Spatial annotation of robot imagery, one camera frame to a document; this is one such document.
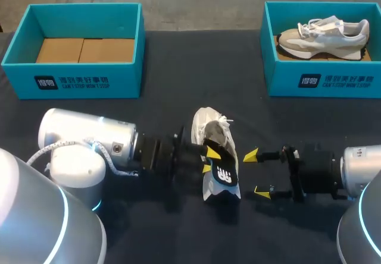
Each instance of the screw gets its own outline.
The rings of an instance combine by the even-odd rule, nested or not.
[[[113,151],[114,151],[115,153],[119,153],[119,152],[121,151],[121,147],[120,147],[120,145],[115,145],[114,148],[113,148]]]

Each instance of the cardboard bottom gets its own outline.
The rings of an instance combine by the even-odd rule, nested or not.
[[[284,61],[300,61],[300,60],[306,61],[305,59],[299,59],[298,57],[292,56],[290,53],[283,50],[278,44],[277,36],[274,36],[274,43],[276,47],[276,52],[278,54],[278,59],[284,60]],[[313,56],[311,59],[308,59],[308,61],[350,61],[350,60],[340,59],[328,53],[319,53]],[[365,53],[361,61],[371,61],[367,48],[365,48]]]
[[[134,39],[45,38],[36,63],[129,63]]]

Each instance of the white sneaker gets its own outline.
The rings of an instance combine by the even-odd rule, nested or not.
[[[346,23],[336,16],[298,23],[298,29],[283,32],[279,46],[293,56],[310,59],[318,53],[329,53],[348,60],[360,60],[361,50],[369,38],[369,22]]]
[[[241,198],[238,184],[238,158],[228,121],[232,120],[228,120],[213,108],[200,108],[193,118],[192,143],[207,144],[221,155],[221,161],[224,162],[223,167],[220,165],[222,163],[218,163],[216,160],[213,163],[212,160],[209,160],[212,162],[211,170],[205,173],[202,183],[204,200],[222,191],[228,191],[237,195],[239,199]],[[213,143],[218,143],[223,152],[213,146]]]

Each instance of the blue light ring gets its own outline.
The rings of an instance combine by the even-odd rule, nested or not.
[[[362,212],[361,205],[363,204],[363,196],[364,196],[365,190],[367,189],[368,186],[369,186],[369,184],[367,184],[367,186],[365,187],[365,189],[361,193],[360,200],[358,202],[358,215],[360,217],[361,227],[363,228],[363,231],[364,231],[366,238],[368,239],[368,241],[369,241],[370,245],[372,246],[372,248],[374,249],[374,251],[381,257],[381,251],[378,249],[378,247],[375,245],[375,243],[371,239],[371,237],[367,231],[367,228],[365,227],[365,223],[364,223],[364,219],[363,219],[363,212]]]
[[[62,194],[62,198],[64,199],[64,220],[63,220],[61,231],[60,231],[60,234],[57,238],[57,241],[55,242],[52,251],[50,252],[48,258],[46,258],[46,260],[44,261],[43,264],[50,264],[52,262],[54,256],[56,255],[58,249],[61,246],[61,243],[62,243],[64,236],[65,236],[66,228],[67,228],[67,222],[68,222],[68,217],[69,217],[69,206],[68,206],[67,198],[66,198],[64,191],[60,187],[58,187],[58,188]]]

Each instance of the shoe box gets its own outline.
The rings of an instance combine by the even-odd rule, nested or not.
[[[333,15],[346,22],[369,21],[370,38],[361,61],[329,54],[301,60],[278,47],[281,32]],[[260,44],[270,96],[381,98],[381,9],[376,3],[266,2]]]
[[[141,4],[29,5],[2,61],[19,99],[138,98]]]

